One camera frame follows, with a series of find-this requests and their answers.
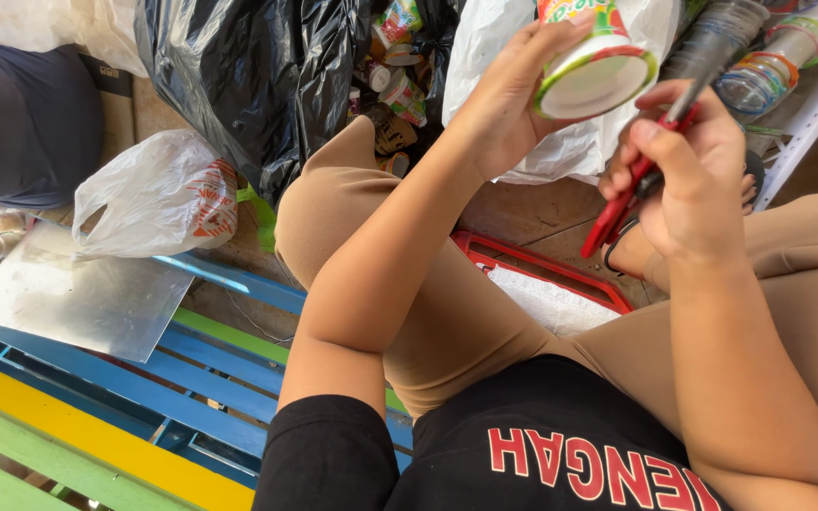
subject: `white plastic bag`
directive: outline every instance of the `white plastic bag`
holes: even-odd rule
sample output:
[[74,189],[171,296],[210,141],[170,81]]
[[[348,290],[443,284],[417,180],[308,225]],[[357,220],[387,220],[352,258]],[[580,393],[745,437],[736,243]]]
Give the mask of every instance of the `white plastic bag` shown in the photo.
[[[661,60],[677,31],[680,0],[616,0],[634,44]],[[444,96],[444,126],[478,85],[484,70],[510,38],[535,19],[533,0],[468,0],[453,40]],[[617,148],[617,136],[637,109],[633,101],[601,117],[548,135],[498,181],[539,185],[564,176],[596,176]]]
[[146,77],[134,43],[136,0],[0,0],[0,44],[48,52],[83,44],[94,57]]
[[[194,130],[157,133],[123,152],[74,192],[75,260],[172,256],[229,241],[237,225],[233,168]],[[85,220],[106,212],[90,235]]]

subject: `beige pants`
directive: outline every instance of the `beige pants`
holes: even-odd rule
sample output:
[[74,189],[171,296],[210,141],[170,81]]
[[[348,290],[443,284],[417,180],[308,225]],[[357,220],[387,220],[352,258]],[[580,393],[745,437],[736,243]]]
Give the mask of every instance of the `beige pants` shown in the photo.
[[[310,288],[321,266],[399,183],[376,170],[373,127],[365,117],[312,157],[283,197],[276,226],[279,255],[299,282]],[[818,403],[818,195],[747,217],[746,234],[782,342]],[[658,255],[644,274],[669,289]],[[472,383],[544,353],[590,367],[679,434],[668,303],[557,337],[449,240],[383,362],[396,394],[419,416]]]

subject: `black plastic bag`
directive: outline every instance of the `black plastic bag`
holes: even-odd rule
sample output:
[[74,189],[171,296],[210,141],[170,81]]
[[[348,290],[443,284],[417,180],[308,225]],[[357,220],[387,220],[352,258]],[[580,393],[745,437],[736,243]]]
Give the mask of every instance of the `black plastic bag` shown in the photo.
[[[417,1],[428,37],[414,45],[434,50],[436,75],[431,128],[421,130],[414,160],[443,130],[460,8],[459,0]],[[372,3],[141,0],[134,28],[159,96],[276,208],[302,162],[345,126],[354,61],[371,46]]]

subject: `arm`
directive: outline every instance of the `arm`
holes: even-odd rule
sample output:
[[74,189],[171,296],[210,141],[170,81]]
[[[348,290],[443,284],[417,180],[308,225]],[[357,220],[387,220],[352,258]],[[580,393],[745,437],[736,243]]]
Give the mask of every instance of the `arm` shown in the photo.
[[302,309],[280,408],[338,394],[383,416],[383,352],[472,195],[565,125],[533,113],[533,89],[544,66],[589,33],[590,14],[515,35],[412,173],[327,261]]
[[[662,85],[648,102],[671,100],[682,87]],[[818,509],[818,407],[744,248],[743,136],[711,91],[701,102],[687,138],[649,121],[631,131],[665,173],[663,195],[641,219],[671,271],[684,441],[694,470],[737,509]]]

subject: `scissors handle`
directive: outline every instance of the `scissors handle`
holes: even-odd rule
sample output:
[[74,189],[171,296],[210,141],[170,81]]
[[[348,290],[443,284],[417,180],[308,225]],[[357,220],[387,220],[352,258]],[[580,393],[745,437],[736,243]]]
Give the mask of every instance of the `scissors handle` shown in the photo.
[[[696,119],[699,109],[699,103],[694,103],[690,110],[687,111],[687,114],[684,115],[683,119],[669,121],[666,116],[663,116],[658,120],[658,124],[665,129],[684,133],[690,124],[693,123],[694,119]],[[596,224],[589,232],[585,243],[583,243],[580,256],[584,259],[588,259],[592,257],[602,245],[614,243],[614,241],[617,240],[621,227],[623,227],[623,222],[640,203],[640,198],[634,197],[637,187],[643,179],[654,172],[660,172],[658,166],[645,155],[642,155],[635,164],[630,166],[630,173],[632,174],[630,186],[621,192],[616,199],[608,201],[608,204],[605,205],[605,209],[602,210],[601,215],[598,215]]]

